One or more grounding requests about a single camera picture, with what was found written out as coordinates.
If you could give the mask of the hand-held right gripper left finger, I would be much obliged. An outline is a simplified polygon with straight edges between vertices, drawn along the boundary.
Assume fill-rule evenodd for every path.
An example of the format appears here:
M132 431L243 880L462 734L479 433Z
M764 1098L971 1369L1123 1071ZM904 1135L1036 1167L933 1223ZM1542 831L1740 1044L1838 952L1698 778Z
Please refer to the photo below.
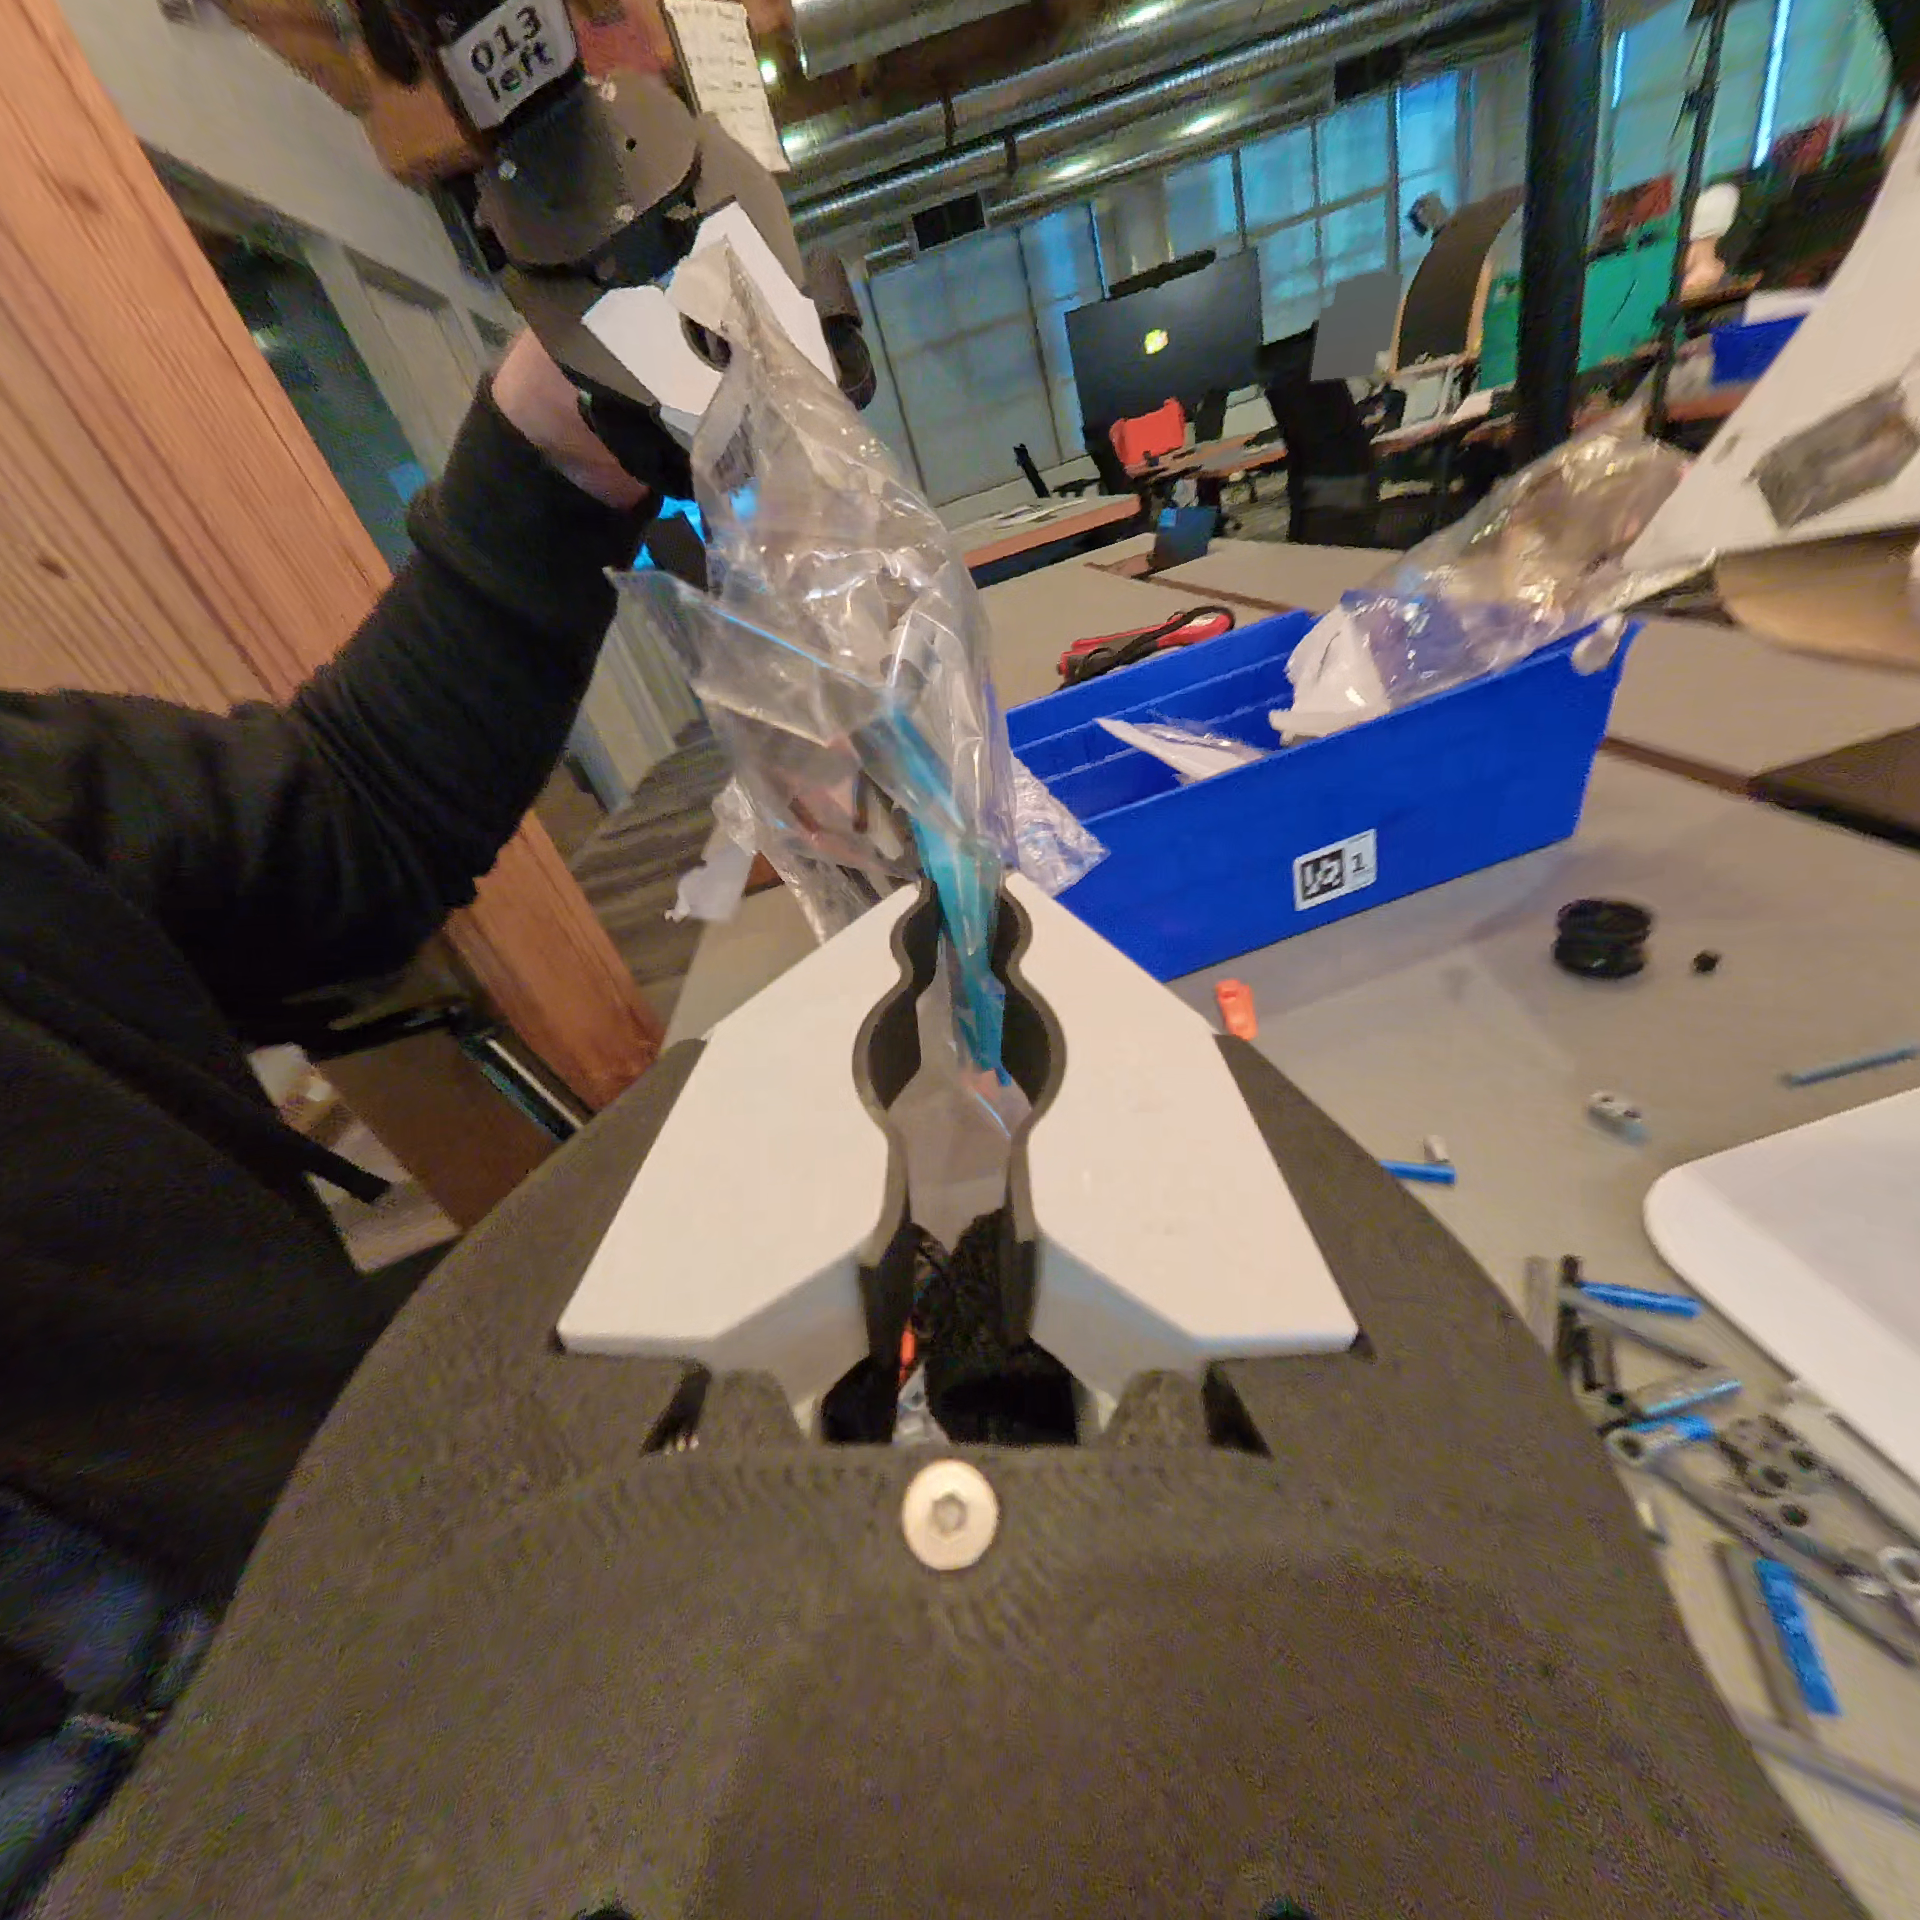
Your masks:
M899 1359L916 1235L890 1111L929 980L923 880L670 1051L686 1077L559 1315L569 1354L768 1376L804 1428Z

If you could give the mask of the blue plastic bin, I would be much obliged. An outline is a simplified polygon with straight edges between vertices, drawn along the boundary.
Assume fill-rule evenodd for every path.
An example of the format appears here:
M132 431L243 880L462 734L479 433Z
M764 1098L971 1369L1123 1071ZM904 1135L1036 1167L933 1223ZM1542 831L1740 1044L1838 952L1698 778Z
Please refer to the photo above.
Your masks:
M1062 903L1147 973L1174 980L1379 903L1542 851L1576 829L1610 726L1626 621L1586 674L1553 640L1513 669L1401 712L1287 744L1287 655L1307 610L1063 684L1008 712L1012 754L1102 842ZM1179 785L1097 721L1168 721L1267 749Z

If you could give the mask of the clear bag of building pieces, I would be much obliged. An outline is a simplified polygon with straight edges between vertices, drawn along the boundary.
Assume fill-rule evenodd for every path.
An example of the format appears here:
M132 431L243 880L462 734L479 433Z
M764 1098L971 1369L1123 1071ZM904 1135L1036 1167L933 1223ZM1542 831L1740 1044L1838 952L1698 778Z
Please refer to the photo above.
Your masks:
M1008 749L972 578L853 399L761 319L692 436L692 497L710 585L630 570L618 586L727 754L717 829L821 942L899 889L933 889L951 1074L1012 1135L1000 889L1026 874L1055 898L1106 850Z

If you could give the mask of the pile of small building pieces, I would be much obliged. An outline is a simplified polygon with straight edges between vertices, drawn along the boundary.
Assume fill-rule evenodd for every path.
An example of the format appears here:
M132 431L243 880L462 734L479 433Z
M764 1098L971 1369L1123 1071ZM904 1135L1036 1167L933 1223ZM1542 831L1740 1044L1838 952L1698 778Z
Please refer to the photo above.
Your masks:
M1916 1493L1822 1404L1756 1360L1716 1366L1698 1299L1610 1285L1576 1257L1520 1267L1520 1319L1622 1471L1651 1543L1661 1502L1714 1531L1756 1668L1749 1745L1869 1808L1916 1824L1916 1785L1844 1757L1843 1691L1812 1613L1916 1676Z

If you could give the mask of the clear plastic bag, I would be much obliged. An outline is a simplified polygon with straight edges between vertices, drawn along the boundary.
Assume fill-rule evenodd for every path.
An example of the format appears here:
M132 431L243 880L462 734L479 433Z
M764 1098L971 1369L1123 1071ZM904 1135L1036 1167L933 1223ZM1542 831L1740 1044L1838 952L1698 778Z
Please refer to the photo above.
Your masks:
M1469 515L1414 544L1315 616L1287 660L1270 727L1311 740L1513 669L1553 640L1593 674L1626 613L1690 561L1633 561L1696 458L1647 431L1639 400L1504 477Z

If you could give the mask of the person's left forearm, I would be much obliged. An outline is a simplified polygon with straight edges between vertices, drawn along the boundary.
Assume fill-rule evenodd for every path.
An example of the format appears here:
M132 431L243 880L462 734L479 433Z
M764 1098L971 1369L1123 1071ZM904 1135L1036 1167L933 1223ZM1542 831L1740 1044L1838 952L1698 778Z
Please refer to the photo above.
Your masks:
M559 763L645 518L483 384L412 558L289 703L3 693L3 1009L187 1051L405 971Z

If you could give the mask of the white paper sign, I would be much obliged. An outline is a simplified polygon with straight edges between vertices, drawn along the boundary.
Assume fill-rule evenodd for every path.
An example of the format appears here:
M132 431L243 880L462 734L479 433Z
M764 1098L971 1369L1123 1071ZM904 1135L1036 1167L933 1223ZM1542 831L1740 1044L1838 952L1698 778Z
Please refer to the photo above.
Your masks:
M742 4L659 4L659 10L695 109L768 173L782 176L791 160L761 75L748 10Z

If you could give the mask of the white plastic bag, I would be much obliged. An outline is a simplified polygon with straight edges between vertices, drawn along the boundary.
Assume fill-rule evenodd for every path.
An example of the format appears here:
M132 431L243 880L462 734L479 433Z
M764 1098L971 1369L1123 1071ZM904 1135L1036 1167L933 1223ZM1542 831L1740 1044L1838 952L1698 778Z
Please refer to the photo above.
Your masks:
M1097 727L1134 754L1168 767L1179 785L1216 781L1232 770L1259 763L1270 750L1220 730L1199 730L1168 721L1126 721L1102 714Z

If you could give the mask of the black wheel hub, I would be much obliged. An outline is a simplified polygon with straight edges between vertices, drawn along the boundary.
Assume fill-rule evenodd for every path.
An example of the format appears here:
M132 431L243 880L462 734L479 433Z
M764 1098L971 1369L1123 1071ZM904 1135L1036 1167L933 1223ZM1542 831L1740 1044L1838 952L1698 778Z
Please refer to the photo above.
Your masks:
M1576 898L1559 909L1550 959L1580 980L1633 980L1647 971L1651 910L1618 898Z

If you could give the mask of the wooden panel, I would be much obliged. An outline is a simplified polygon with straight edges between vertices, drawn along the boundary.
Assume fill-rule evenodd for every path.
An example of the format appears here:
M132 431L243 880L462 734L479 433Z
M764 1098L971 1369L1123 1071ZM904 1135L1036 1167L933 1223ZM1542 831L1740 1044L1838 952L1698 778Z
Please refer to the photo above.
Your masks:
M3 684L285 703L384 585L59 4L3 4ZM589 1115L656 1061L663 1023L533 810L444 938ZM461 1228L555 1154L444 1036L331 1077Z

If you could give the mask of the white book stand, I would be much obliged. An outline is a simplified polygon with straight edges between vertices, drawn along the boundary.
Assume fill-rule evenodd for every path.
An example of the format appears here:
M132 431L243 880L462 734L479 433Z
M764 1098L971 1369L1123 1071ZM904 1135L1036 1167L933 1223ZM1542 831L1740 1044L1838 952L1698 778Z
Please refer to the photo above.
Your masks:
M1730 622L1651 616L1605 749L1734 804L1674 902L1734 1019L1702 1160L1651 1246L1830 1416L1916 1479L1916 1064L1783 1074L1916 1040L1916 528L1730 558Z

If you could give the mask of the black steel column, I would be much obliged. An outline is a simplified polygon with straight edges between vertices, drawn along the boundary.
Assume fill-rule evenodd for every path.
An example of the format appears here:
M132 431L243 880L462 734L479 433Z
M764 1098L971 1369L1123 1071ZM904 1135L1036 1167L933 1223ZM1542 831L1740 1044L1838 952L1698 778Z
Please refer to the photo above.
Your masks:
M1603 40L1603 4L1533 5L1513 428L1519 466L1569 436Z

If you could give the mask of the green panel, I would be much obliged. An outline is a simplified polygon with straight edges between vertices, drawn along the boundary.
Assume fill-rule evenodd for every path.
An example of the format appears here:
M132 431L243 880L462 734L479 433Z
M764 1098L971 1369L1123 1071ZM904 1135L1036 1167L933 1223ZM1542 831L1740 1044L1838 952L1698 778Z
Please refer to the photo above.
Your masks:
M1580 294L1576 372L1589 374L1651 344L1668 300L1679 228L1643 228L1633 244L1586 261ZM1519 372L1520 274L1495 274L1482 306L1477 391L1510 387Z

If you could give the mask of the instruction booklet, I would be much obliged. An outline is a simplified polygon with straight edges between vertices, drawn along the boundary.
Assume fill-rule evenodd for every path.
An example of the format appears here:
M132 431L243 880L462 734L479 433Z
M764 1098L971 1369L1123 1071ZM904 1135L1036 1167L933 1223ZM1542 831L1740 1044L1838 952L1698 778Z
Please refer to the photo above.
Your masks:
M1725 417L1633 570L1916 528L1916 120L1834 281Z

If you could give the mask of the silver ventilation duct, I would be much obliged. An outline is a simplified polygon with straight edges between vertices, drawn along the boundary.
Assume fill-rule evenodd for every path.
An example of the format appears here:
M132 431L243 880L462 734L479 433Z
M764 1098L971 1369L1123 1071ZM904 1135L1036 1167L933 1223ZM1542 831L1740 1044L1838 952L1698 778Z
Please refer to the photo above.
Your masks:
M994 19L1026 4L792 4L791 30L810 79Z

